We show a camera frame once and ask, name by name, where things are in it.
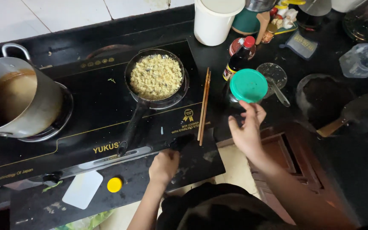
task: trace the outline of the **person's left hand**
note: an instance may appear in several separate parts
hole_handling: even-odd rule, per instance
[[[156,155],[148,170],[150,182],[167,186],[177,172],[180,154],[172,149],[164,149]]]

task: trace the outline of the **gold badge logo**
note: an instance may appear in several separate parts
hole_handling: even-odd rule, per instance
[[[184,121],[187,121],[188,118],[190,118],[190,122],[192,122],[194,119],[193,119],[193,115],[194,115],[194,112],[191,110],[191,109],[186,109],[184,111],[184,118],[183,120]]]

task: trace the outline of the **tile floor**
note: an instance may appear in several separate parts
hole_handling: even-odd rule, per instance
[[[255,181],[252,178],[251,172],[249,170],[248,160],[245,155],[235,146],[227,146],[218,149],[222,158],[222,162],[225,166],[226,173],[218,175],[214,178],[203,180],[191,185],[184,186],[182,188],[173,190],[169,192],[174,195],[183,195],[187,191],[202,185],[206,181],[215,180],[217,184],[219,183],[229,183],[243,187],[249,193],[260,199],[258,190],[255,186]],[[131,203],[126,206],[118,207],[115,212],[103,223],[100,224],[98,228],[94,230],[125,230],[127,229],[140,201]]]

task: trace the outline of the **green lid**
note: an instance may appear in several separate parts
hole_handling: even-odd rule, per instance
[[[265,96],[268,82],[258,71],[243,69],[232,76],[229,88],[238,100],[255,103]]]

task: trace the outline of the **white cutting board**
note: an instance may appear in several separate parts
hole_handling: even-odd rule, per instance
[[[80,209],[86,209],[103,181],[96,171],[78,174],[65,192],[62,201]]]

